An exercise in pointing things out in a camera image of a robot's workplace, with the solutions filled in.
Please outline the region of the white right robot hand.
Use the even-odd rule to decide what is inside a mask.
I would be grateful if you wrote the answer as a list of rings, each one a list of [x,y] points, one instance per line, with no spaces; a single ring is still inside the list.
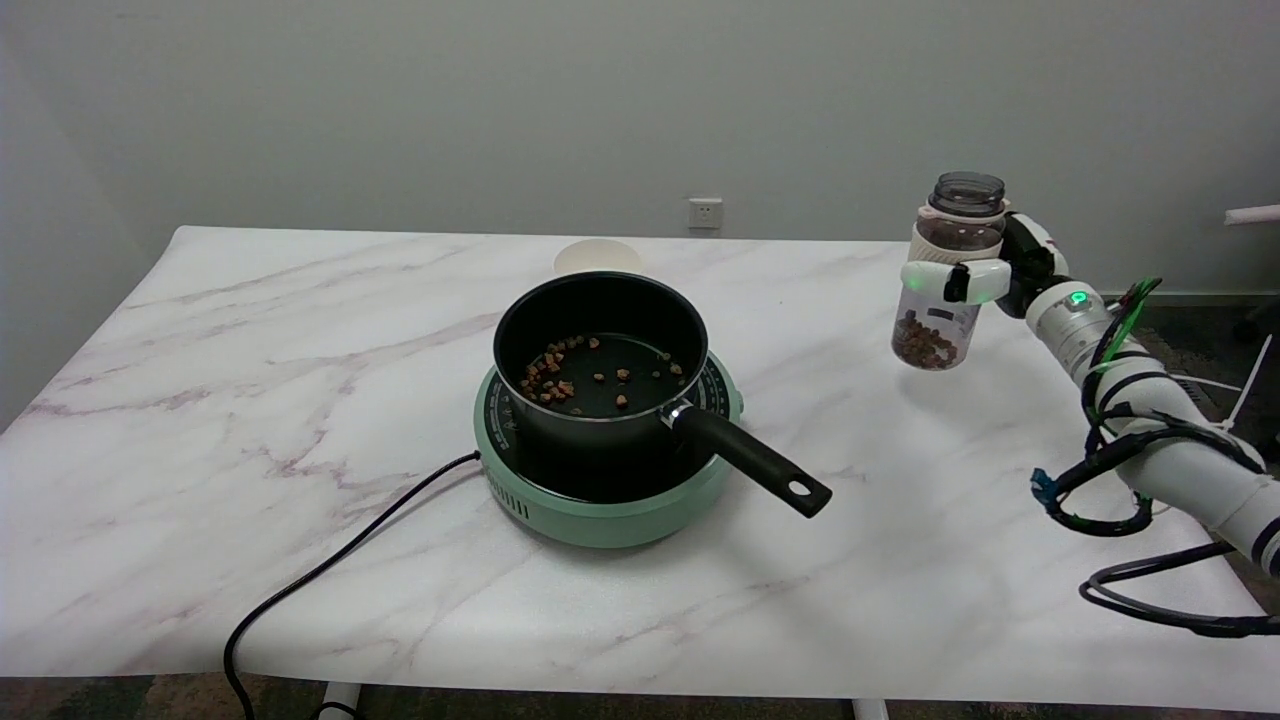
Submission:
[[[938,263],[914,260],[902,266],[906,290],[931,301],[980,306],[996,304],[1005,315],[1027,318],[1046,290],[1069,281],[1068,263],[1034,219],[1020,211],[1006,215],[998,255],[989,259]]]

